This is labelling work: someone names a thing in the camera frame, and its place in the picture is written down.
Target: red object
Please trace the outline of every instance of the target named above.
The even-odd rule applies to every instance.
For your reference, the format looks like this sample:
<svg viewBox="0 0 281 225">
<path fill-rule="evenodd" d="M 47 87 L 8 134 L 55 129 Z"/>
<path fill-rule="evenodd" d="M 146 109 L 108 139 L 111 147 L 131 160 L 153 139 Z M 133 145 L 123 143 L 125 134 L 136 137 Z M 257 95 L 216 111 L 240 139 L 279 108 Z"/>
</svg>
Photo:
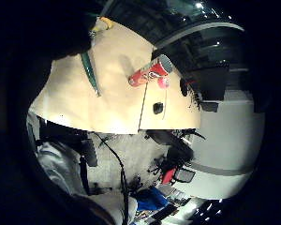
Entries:
<svg viewBox="0 0 281 225">
<path fill-rule="evenodd" d="M 170 59 L 166 55 L 160 54 L 156 59 L 131 75 L 128 80 L 131 86 L 139 86 L 154 78 L 167 76 L 171 72 L 172 65 Z"/>
<path fill-rule="evenodd" d="M 158 82 L 158 86 L 163 89 L 168 88 L 170 85 L 168 76 L 163 76 L 161 78 L 158 78 L 157 82 Z"/>
<path fill-rule="evenodd" d="M 176 168 L 167 171 L 166 174 L 162 177 L 161 184 L 165 185 L 165 184 L 169 183 L 171 181 L 172 177 L 174 176 L 175 172 L 176 172 Z"/>
</svg>

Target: yellow object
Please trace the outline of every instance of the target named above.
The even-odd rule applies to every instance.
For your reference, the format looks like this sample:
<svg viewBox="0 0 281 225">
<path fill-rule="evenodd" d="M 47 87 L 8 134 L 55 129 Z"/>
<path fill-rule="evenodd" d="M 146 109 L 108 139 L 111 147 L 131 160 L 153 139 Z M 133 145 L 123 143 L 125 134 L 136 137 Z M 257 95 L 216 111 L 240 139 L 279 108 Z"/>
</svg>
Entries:
<svg viewBox="0 0 281 225">
<path fill-rule="evenodd" d="M 113 21 L 111 21 L 106 17 L 99 17 L 92 31 L 96 33 L 102 30 L 111 29 L 112 27 L 113 27 Z"/>
<path fill-rule="evenodd" d="M 109 27 L 108 29 L 111 29 L 113 27 L 113 22 L 110 19 L 106 17 L 100 17 L 99 19 L 106 23 L 106 25 Z"/>
</svg>

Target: wooden board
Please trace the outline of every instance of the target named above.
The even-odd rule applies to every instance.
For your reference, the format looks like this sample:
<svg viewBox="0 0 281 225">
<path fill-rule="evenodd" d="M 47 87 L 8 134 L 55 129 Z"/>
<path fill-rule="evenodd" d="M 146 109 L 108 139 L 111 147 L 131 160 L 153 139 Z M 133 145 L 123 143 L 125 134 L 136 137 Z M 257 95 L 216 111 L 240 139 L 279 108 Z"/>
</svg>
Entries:
<svg viewBox="0 0 281 225">
<path fill-rule="evenodd" d="M 101 97 L 87 80 L 79 55 L 53 63 L 52 73 L 31 110 L 56 124 L 106 133 L 137 133 L 145 85 L 127 77 L 150 62 L 153 46 L 115 23 L 89 51 Z"/>
<path fill-rule="evenodd" d="M 156 80 L 148 83 L 143 104 L 141 129 L 184 129 L 200 127 L 200 108 L 195 103 L 194 93 L 184 97 L 180 91 L 181 74 L 176 67 L 169 74 L 170 86 L 161 89 Z M 154 114 L 153 105 L 161 102 L 164 111 Z"/>
</svg>

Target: green tool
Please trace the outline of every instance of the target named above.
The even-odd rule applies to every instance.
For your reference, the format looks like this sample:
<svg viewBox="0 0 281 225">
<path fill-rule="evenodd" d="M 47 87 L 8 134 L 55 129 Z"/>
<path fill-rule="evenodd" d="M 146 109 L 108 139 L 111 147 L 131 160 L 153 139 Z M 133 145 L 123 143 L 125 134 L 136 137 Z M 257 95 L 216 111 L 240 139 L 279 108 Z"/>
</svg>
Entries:
<svg viewBox="0 0 281 225">
<path fill-rule="evenodd" d="M 96 91 L 96 95 L 98 97 L 100 97 L 100 93 L 99 93 L 99 90 L 98 90 L 97 84 L 96 84 L 95 74 L 94 74 L 94 71 L 93 71 L 93 68 L 92 68 L 92 64 L 91 64 L 91 60 L 90 60 L 90 57 L 88 55 L 88 52 L 81 53 L 81 60 L 82 60 L 83 67 L 84 67 L 84 70 L 86 72 L 86 76 L 88 78 L 88 81 L 93 86 L 94 90 Z"/>
</svg>

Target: red plastic cup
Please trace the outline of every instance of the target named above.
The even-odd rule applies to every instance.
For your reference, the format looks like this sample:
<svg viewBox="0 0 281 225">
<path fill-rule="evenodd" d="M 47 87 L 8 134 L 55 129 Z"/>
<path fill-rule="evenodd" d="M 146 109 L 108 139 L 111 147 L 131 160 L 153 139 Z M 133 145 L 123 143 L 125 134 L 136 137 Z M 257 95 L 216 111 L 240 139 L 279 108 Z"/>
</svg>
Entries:
<svg viewBox="0 0 281 225">
<path fill-rule="evenodd" d="M 170 59 L 166 55 L 160 54 L 156 59 L 131 75 L 128 80 L 131 86 L 139 86 L 152 79 L 167 76 L 171 72 L 172 65 Z"/>
<path fill-rule="evenodd" d="M 158 86 L 162 89 L 168 88 L 170 86 L 170 80 L 168 76 L 163 76 L 157 80 Z"/>
</svg>

